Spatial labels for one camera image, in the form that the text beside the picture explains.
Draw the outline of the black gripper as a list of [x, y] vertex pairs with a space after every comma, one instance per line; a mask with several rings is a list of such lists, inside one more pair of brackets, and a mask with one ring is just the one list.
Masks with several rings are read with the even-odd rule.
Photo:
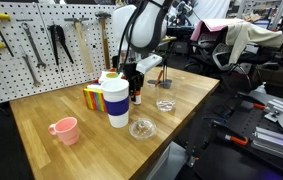
[[127, 63], [123, 67], [123, 73], [127, 80], [130, 80], [130, 96], [131, 98], [135, 97], [136, 94], [141, 93], [141, 88], [143, 87], [144, 75], [136, 70], [136, 63]]

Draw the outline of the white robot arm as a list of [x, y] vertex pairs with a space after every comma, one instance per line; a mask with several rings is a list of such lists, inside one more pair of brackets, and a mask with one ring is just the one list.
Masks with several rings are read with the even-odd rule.
[[118, 37], [117, 71], [129, 82], [132, 99], [141, 91], [144, 75], [162, 62], [153, 54], [167, 32], [166, 16], [173, 0], [140, 0], [114, 10], [112, 20]]

